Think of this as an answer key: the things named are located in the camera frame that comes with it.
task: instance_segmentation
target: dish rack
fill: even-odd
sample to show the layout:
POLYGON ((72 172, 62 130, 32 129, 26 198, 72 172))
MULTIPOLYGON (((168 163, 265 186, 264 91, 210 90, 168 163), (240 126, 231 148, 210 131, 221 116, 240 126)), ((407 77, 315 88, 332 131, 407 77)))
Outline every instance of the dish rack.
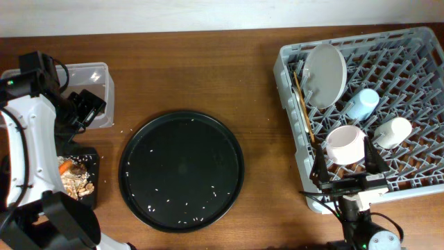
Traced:
MULTIPOLYGON (((329 108, 319 110, 311 106, 311 92, 305 95, 305 104, 315 138, 322 142, 330 179, 365 171, 365 167, 364 159, 353 165, 335 165, 329 160, 325 150, 329 132, 352 124, 375 141, 374 131, 379 125, 394 117, 404 117, 412 123, 413 130, 400 146, 383 149, 374 144, 391 169, 386 173, 389 192, 375 203, 443 192, 444 53, 427 27, 286 45, 280 49, 273 71, 296 143, 295 157, 304 191, 319 192, 309 179, 315 154, 302 122, 298 93, 292 91, 293 73, 302 87, 307 82, 302 69, 308 54, 325 43, 343 54, 347 84, 342 97, 329 108), (346 115, 351 108, 348 101, 364 88, 376 90, 381 99, 373 115, 358 122, 346 115)), ((328 213, 310 199, 307 203, 317 213, 328 213)))

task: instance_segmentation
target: white mug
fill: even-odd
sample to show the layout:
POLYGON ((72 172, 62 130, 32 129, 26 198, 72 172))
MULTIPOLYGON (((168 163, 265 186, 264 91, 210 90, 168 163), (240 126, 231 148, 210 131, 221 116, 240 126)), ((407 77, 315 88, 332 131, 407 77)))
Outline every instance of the white mug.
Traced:
POLYGON ((375 137, 384 134, 375 142, 384 149, 394 149, 411 133, 412 127, 409 120, 403 117, 395 117, 382 124, 375 130, 375 137))
POLYGON ((349 165, 364 156, 364 137, 366 134, 353 125, 340 126, 327 136, 327 155, 333 163, 349 165))

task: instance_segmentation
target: black tray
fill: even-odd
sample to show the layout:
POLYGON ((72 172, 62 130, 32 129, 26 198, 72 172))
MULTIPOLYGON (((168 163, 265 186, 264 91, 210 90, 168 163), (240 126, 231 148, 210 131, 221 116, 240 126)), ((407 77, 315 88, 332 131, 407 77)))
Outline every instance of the black tray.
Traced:
POLYGON ((244 158, 235 136, 198 112, 173 112, 144 125, 119 166, 121 194, 133 214, 170 233, 195 231, 220 219, 243 180, 244 158))

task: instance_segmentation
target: white wall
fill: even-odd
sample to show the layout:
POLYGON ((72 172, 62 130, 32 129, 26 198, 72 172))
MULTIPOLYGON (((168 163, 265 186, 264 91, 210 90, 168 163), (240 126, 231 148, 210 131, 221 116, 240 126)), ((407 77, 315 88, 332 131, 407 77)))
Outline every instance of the white wall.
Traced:
POLYGON ((0 0, 0 36, 444 22, 444 0, 0 0))

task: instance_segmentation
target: light blue cup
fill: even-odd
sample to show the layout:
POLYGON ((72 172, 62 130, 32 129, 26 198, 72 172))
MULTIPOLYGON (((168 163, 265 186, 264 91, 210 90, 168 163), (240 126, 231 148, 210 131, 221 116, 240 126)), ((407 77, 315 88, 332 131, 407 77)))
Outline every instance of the light blue cup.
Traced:
POLYGON ((359 91, 349 102, 353 102, 353 107, 347 112, 348 117, 363 121, 370 117, 377 104, 379 95, 372 89, 359 91))

